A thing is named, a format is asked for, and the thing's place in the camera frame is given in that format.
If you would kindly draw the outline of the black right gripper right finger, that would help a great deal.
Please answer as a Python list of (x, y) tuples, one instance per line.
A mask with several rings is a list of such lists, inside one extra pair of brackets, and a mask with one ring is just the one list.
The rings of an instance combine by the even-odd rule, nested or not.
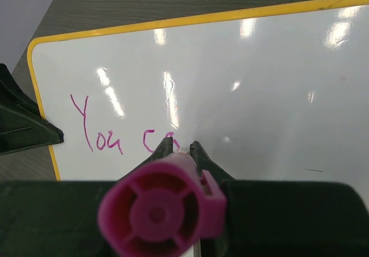
[(368, 210), (337, 182), (237, 180), (190, 145), (199, 171), (211, 173), (227, 198), (225, 228), (202, 239), (198, 256), (367, 256)]

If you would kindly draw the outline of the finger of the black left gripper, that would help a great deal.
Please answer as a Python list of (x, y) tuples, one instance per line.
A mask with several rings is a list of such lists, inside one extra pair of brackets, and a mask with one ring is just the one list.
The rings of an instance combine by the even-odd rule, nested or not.
[(38, 105), (1, 64), (1, 155), (64, 142), (63, 132), (41, 117)]

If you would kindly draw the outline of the orange-framed whiteboard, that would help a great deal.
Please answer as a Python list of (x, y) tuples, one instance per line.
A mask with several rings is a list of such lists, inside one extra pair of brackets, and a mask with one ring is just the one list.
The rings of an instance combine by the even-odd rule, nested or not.
[(34, 39), (59, 180), (116, 180), (170, 136), (239, 179), (368, 200), (368, 0), (314, 0)]

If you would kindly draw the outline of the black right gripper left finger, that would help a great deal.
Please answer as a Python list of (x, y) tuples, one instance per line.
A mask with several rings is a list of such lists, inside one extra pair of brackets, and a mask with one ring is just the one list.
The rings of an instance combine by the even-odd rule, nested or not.
[(116, 256), (97, 210), (114, 181), (1, 183), (1, 256)]

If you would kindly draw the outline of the pink-capped whiteboard marker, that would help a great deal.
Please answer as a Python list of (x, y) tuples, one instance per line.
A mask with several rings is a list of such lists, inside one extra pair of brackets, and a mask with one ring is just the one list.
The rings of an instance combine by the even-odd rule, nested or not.
[(181, 256), (221, 235), (226, 205), (209, 171), (172, 153), (118, 181), (100, 202), (97, 224), (118, 256)]

